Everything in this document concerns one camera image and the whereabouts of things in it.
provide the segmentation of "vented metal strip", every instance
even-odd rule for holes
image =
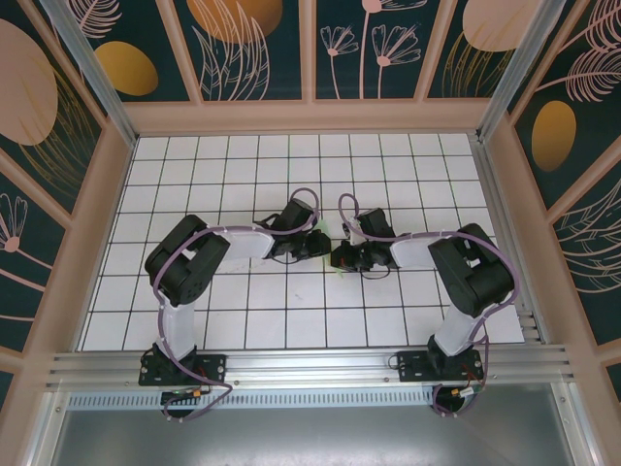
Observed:
[[[171,409],[207,406],[219,392],[200,399],[185,400]],[[161,410],[162,392],[134,391],[72,393],[67,411]],[[432,387],[410,386],[365,389],[235,390],[217,406],[219,409],[343,408],[412,406],[431,404]]]

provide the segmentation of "enclosure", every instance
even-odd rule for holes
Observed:
[[[2,464],[621,462],[620,44],[619,0],[5,1]],[[514,264],[471,412],[391,364],[446,319],[435,267],[289,254],[217,268],[194,341],[233,391],[159,413],[147,257],[299,188],[332,250],[350,193],[396,235],[476,223]]]

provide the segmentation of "cable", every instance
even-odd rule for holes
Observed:
[[[199,239],[203,238],[204,236],[210,234],[210,233],[225,233],[227,231],[258,231],[258,232],[262,232],[268,235],[281,235],[281,236],[286,236],[286,235],[292,235],[294,233],[298,233],[302,230],[304,230],[305,228],[307,228],[308,226],[312,225],[312,223],[319,218],[319,197],[317,196],[317,194],[312,190],[312,189],[308,189],[307,187],[300,187],[299,189],[296,189],[295,191],[293,191],[293,193],[291,194],[289,199],[293,199],[295,198],[295,195],[299,192],[309,192],[312,197],[314,198],[314,208],[312,209],[312,215],[309,217],[309,219],[301,226],[294,228],[292,230],[287,230],[287,231],[276,231],[276,230],[269,230],[266,228],[260,228],[260,227],[256,227],[256,226],[214,226],[214,227],[207,227],[199,232],[197,232],[196,234],[194,234],[194,236],[192,236],[191,238],[188,238],[182,245],[180,245],[172,254],[171,256],[166,260],[166,262],[164,262],[164,265],[162,266],[162,268],[159,270],[159,272],[157,273],[157,275],[155,276],[155,280],[153,281],[153,294],[155,295],[155,299],[157,299],[157,301],[159,302],[159,311],[157,314],[157,330],[159,333],[159,338],[160,341],[164,347],[164,350],[166,351],[166,355],[168,356],[168,358],[173,362],[173,364],[175,364],[175,366],[177,366],[177,368],[182,371],[183,373],[185,373],[186,375],[190,376],[191,378],[197,380],[200,383],[204,383],[207,385],[214,385],[214,386],[221,386],[223,388],[226,388],[226,390],[224,391],[224,393],[222,393],[221,395],[217,396],[212,402],[210,402],[209,405],[207,405],[205,408],[199,410],[199,411],[195,411],[189,415],[187,415],[186,417],[181,417],[181,418],[174,418],[172,417],[169,413],[168,413],[168,406],[170,406],[169,403],[167,403],[167,405],[164,406],[164,415],[166,416],[166,418],[171,421],[171,420],[175,420],[176,422],[184,422],[185,420],[192,420],[195,419],[197,417],[202,416],[204,413],[206,413],[208,410],[210,410],[213,406],[215,406],[217,403],[220,402],[220,400],[224,399],[229,393],[231,393],[231,391],[233,390],[233,386],[230,385],[229,383],[224,383],[224,382],[219,382],[219,381],[213,381],[211,379],[208,379],[207,377],[202,377],[199,376],[198,374],[195,374],[194,372],[190,371],[189,369],[186,369],[173,355],[173,352],[171,350],[171,347],[168,344],[168,341],[166,340],[166,335],[164,333],[164,309],[166,306],[166,301],[164,299],[164,297],[162,296],[162,294],[160,294],[159,292],[159,284],[162,281],[162,277],[164,277],[164,274],[166,274],[166,272],[168,271],[168,269],[170,268],[171,264],[193,243],[195,243],[196,241],[198,241]]]
[[[365,279],[365,280],[381,280],[381,279],[385,279],[386,277],[388,277],[391,272],[392,271],[390,270],[390,268],[388,268],[388,271],[384,275],[382,275],[381,277],[367,277],[362,272],[360,272],[360,275],[362,275],[362,278]]]
[[[478,345],[485,344],[485,362],[483,364],[483,380],[480,381],[481,387],[485,387],[485,384],[487,383],[487,371],[489,369],[489,345],[490,345],[489,344],[489,336],[487,335],[487,332],[485,333],[485,336],[483,338],[481,338],[476,343]],[[448,409],[443,408],[442,406],[440,406],[438,404],[438,393],[440,392],[440,389],[442,387],[443,387],[443,385],[441,383],[436,385],[434,387],[434,392],[432,393],[432,397],[431,397],[431,407],[436,412],[436,414],[439,415],[439,416],[442,416],[442,417],[445,417],[445,416],[457,417],[458,413],[459,413],[459,416],[462,416],[464,413],[468,412],[469,410],[471,410],[473,408],[474,404],[476,403],[476,400],[478,399],[478,394],[477,394],[477,395],[475,395],[473,397],[473,399],[470,401],[470,403],[468,403],[468,405],[466,405],[465,408],[462,408],[461,410],[459,410],[458,413],[452,413]]]
[[[476,338],[476,333],[478,333],[479,328],[485,323],[485,320],[487,320],[493,314],[497,313],[498,311],[506,308],[507,306],[515,302],[515,299],[520,293],[520,288],[521,288],[520,278],[517,273],[517,270],[515,270],[515,267],[513,266],[513,264],[511,264],[511,261],[500,250],[498,250],[498,248],[490,245],[489,243],[481,240],[480,238],[477,238],[476,236],[469,235],[468,233],[462,233],[461,231],[430,231],[430,232],[420,232],[420,233],[406,233],[405,235],[401,235],[397,238],[382,238],[378,236],[368,235],[364,233],[363,231],[361,231],[359,228],[355,227],[353,224],[351,224],[351,222],[345,216],[345,213],[343,210],[343,199],[345,198],[349,198],[353,201],[354,216],[358,216],[358,214],[360,214],[360,204],[358,204],[358,200],[354,197],[354,195],[349,194],[349,193],[342,194],[341,197],[339,198],[339,215],[341,216],[343,223],[345,224],[347,228],[349,228],[349,231],[352,231],[362,236],[363,238],[366,238],[367,240],[379,241],[383,243],[399,243],[400,241],[406,241],[406,240],[411,240],[411,239],[416,239],[416,238],[443,238],[443,237],[456,236],[458,238],[463,238],[465,240],[472,241],[473,243],[477,243],[479,246],[483,246],[484,248],[486,248],[487,250],[491,251],[496,256],[498,256],[498,258],[501,260],[501,262],[503,262],[505,267],[507,267],[509,273],[511,274],[511,277],[513,278],[513,292],[510,294],[508,299],[505,300],[503,303],[498,304],[495,308],[492,308],[484,312],[481,315],[481,319],[476,323],[476,325],[473,328],[473,331],[468,337],[468,343],[474,342],[474,338]]]
[[[406,241],[406,240],[416,239],[416,238],[443,238],[443,237],[456,236],[458,238],[463,238],[465,240],[472,241],[473,243],[476,243],[476,244],[478,244],[480,246],[483,246],[487,250],[489,250],[492,253],[494,253],[501,260],[501,262],[503,262],[503,264],[505,265],[505,267],[507,267],[507,269],[508,269],[508,271],[511,274],[511,277],[513,279],[513,292],[509,295],[507,300],[505,300],[503,303],[500,303],[500,304],[496,305],[496,307],[494,307],[492,309],[489,309],[486,312],[484,312],[483,314],[481,314],[481,319],[476,323],[476,325],[473,328],[473,331],[471,332],[470,336],[468,337],[468,343],[474,343],[474,338],[476,338],[476,334],[478,333],[478,330],[480,329],[480,327],[485,323],[485,320],[487,320],[493,314],[497,313],[498,311],[506,308],[507,306],[509,306],[510,304],[515,302],[515,299],[517,298],[517,296],[520,293],[520,288],[521,288],[520,278],[519,278],[519,275],[517,273],[517,270],[515,269],[513,264],[511,264],[511,261],[500,250],[498,250],[498,248],[490,245],[489,243],[487,243],[486,241],[481,240],[480,238],[477,238],[476,236],[469,235],[468,233],[462,233],[461,231],[434,231],[434,232],[406,233],[405,235],[401,235],[401,236],[399,236],[397,238],[382,238],[382,237],[378,237],[378,236],[368,235],[368,234],[364,233],[363,231],[361,231],[359,228],[356,228],[353,224],[351,224],[351,222],[345,216],[345,213],[344,213],[344,210],[343,210],[343,199],[345,199],[345,198],[349,198],[349,199],[351,199],[353,201],[353,204],[354,204],[354,216],[358,216],[360,214],[360,204],[358,204],[358,200],[355,198],[355,196],[353,194],[349,194],[349,193],[342,194],[341,197],[339,198],[339,215],[341,216],[341,219],[342,219],[344,225],[347,228],[349,228],[349,231],[352,231],[352,232],[362,236],[363,238],[366,238],[367,240],[378,241],[378,242],[383,242],[383,243],[398,243],[400,241]],[[480,341],[478,341],[476,343],[477,344],[481,344],[481,343],[485,344],[485,367],[484,367],[484,373],[483,373],[483,381],[481,382],[481,385],[485,386],[485,383],[487,382],[487,369],[488,369],[489,345],[490,345],[489,344],[489,337],[487,336],[487,332],[485,332],[485,336]],[[436,385],[434,387],[434,392],[432,394],[432,408],[433,408],[433,410],[439,416],[450,415],[450,416],[457,417],[456,413],[452,413],[451,411],[447,410],[446,408],[443,408],[442,406],[440,406],[438,404],[438,402],[437,402],[438,393],[440,392],[441,388],[442,388],[442,384]],[[461,410],[459,410],[459,413],[463,414],[463,413],[467,412],[468,410],[470,410],[473,407],[474,402],[475,402],[477,397],[478,397],[478,395],[475,395],[474,398],[472,399],[472,401],[465,408],[462,408]]]
[[[297,259],[295,262],[282,262],[281,260],[276,259],[275,257],[272,257],[272,260],[275,261],[278,264],[282,264],[282,265],[293,265],[293,264],[297,264],[298,262],[300,262],[302,259]]]

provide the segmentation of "metal floor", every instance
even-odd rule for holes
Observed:
[[[190,425],[158,412],[71,412],[54,466],[567,466],[548,385],[489,386],[457,419],[428,406],[215,410]]]

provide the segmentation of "robotic arm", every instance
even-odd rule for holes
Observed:
[[[158,339],[152,347],[153,356],[143,357],[139,384],[192,384],[187,372],[206,369],[197,358],[194,343],[194,308],[220,262],[274,258],[287,252],[304,260],[329,253],[328,236],[319,229],[304,229],[309,222],[316,224],[313,212],[305,202],[292,197],[282,213],[257,222],[260,228],[216,227],[207,232],[209,227],[197,216],[183,218],[145,262],[151,285],[159,278],[161,330],[166,341]],[[180,371],[175,362],[187,371]]]
[[[437,268],[451,300],[444,322],[431,336],[424,354],[398,353],[400,379],[463,381],[465,362],[480,368],[480,356],[473,349],[476,331],[489,315],[510,304],[518,293],[519,283],[510,263],[476,224],[457,232],[397,237],[382,209],[359,214],[356,203],[355,216],[345,218],[341,209],[345,196],[353,196],[345,194],[339,202],[343,229],[349,239],[332,251],[333,267],[359,272],[369,271],[376,264],[389,269],[415,265]],[[305,229],[311,223],[316,225],[316,209],[296,199],[295,193],[281,214],[256,223],[259,227],[209,228],[197,216],[186,216],[148,256],[145,266],[159,294],[163,317],[159,322],[160,335],[165,335],[165,339],[153,345],[149,361],[143,357],[140,384],[190,385],[193,382],[188,374],[200,372],[206,376],[203,363],[209,362],[209,358],[198,357],[194,345],[194,306],[220,262],[274,258],[287,252],[304,260],[331,250],[330,239],[324,233]],[[218,358],[217,380],[223,384],[225,356]]]
[[[458,361],[451,358],[472,346],[476,330],[487,318],[486,311],[505,301],[514,289],[509,269],[498,255],[481,244],[495,248],[482,228],[471,223],[456,232],[463,236],[399,238],[388,225],[383,210],[373,209],[351,218],[343,229],[349,239],[332,252],[333,267],[359,272],[369,271],[376,264],[389,269],[438,269],[451,305],[441,328],[430,338],[428,356],[439,378],[459,369],[454,367]]]

